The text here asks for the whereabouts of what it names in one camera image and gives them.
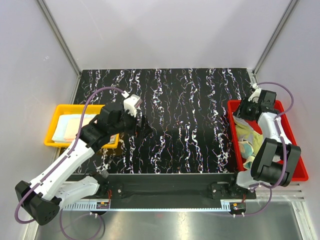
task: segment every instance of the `shiny metal surface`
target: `shiny metal surface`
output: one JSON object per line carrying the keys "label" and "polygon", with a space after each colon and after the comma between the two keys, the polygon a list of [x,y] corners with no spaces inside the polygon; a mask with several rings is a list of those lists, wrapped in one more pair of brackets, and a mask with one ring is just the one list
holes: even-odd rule
{"label": "shiny metal surface", "polygon": [[[250,212],[259,208],[256,202],[248,203]],[[64,212],[63,225],[68,226],[82,214]],[[108,212],[103,219],[105,233],[97,238],[101,240],[302,240],[290,202],[272,202],[264,212],[250,217],[232,218],[212,212]],[[98,227],[98,219],[86,216],[67,227],[66,232],[83,240]],[[65,240],[59,231],[59,217],[39,226],[35,239]]]}

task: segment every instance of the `black and white marble pattern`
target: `black and white marble pattern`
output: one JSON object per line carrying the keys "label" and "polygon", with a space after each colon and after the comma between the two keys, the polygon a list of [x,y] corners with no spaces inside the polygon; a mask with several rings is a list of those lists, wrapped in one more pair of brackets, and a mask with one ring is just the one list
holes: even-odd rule
{"label": "black and white marble pattern", "polygon": [[[245,68],[84,70],[75,104],[97,89],[118,87],[141,96],[140,110],[153,134],[140,142],[122,134],[117,149],[103,149],[76,170],[109,173],[233,172],[235,156],[227,119],[227,102],[250,90]],[[105,91],[92,104],[121,102]]]}

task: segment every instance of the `red tray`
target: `red tray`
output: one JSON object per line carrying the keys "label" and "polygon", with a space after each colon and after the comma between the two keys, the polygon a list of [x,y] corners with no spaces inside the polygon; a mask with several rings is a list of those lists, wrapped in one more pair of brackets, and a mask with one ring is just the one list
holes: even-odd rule
{"label": "red tray", "polygon": [[[233,118],[233,113],[237,110],[238,106],[240,105],[240,100],[229,100],[228,101],[228,118],[231,127],[231,134],[232,134],[232,142],[235,151],[236,157],[236,164],[239,171],[244,171],[243,163],[246,161],[244,158],[241,157],[241,152],[238,145],[238,138],[236,133],[236,125]],[[280,112],[284,111],[284,108],[280,101],[276,100],[274,108],[279,110]],[[262,134],[260,127],[255,121],[246,121],[249,125],[259,134]],[[297,145],[294,134],[290,128],[287,116],[284,114],[281,116],[281,124],[283,130],[287,136],[287,138],[292,142],[293,145]],[[298,164],[296,165],[295,171],[293,173],[292,181],[293,182],[305,182],[309,179],[307,170],[304,165],[304,161],[302,157],[299,158]]]}

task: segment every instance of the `yellow tray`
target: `yellow tray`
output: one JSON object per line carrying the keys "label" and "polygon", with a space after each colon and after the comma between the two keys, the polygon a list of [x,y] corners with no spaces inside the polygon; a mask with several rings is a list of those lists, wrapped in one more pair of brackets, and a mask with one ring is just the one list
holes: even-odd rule
{"label": "yellow tray", "polygon": [[[88,107],[85,110],[86,114],[99,114],[101,108],[104,105],[88,105]],[[54,136],[54,133],[57,128],[58,120],[60,115],[65,115],[65,114],[81,114],[82,111],[84,110],[85,105],[80,105],[80,104],[60,104],[56,107],[49,130],[45,136],[44,139],[44,144],[46,146],[51,146],[51,147],[56,147],[56,148],[66,148],[70,146],[70,143],[66,142],[54,142],[52,141],[52,137]],[[103,149],[116,149],[118,146],[119,142],[119,134],[115,136],[115,142],[112,144],[106,144],[102,148]]]}

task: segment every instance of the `white wall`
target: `white wall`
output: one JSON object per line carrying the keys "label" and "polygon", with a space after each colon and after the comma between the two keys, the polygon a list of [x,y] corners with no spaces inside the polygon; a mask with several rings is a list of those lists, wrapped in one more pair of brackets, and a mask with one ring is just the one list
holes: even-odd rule
{"label": "white wall", "polygon": [[81,69],[252,69],[290,0],[45,0]]}
{"label": "white wall", "polygon": [[[302,184],[309,213],[320,237],[320,1],[302,0],[296,6],[266,61],[258,81],[286,85],[294,95],[294,106],[287,114],[293,134],[301,147],[309,181]],[[285,107],[290,97],[278,92]]]}
{"label": "white wall", "polygon": [[[0,0],[0,6],[0,238],[17,240],[25,225],[15,222],[15,185],[52,161],[55,149],[44,146],[44,137],[77,77],[35,0]],[[20,218],[26,215],[20,210]]]}

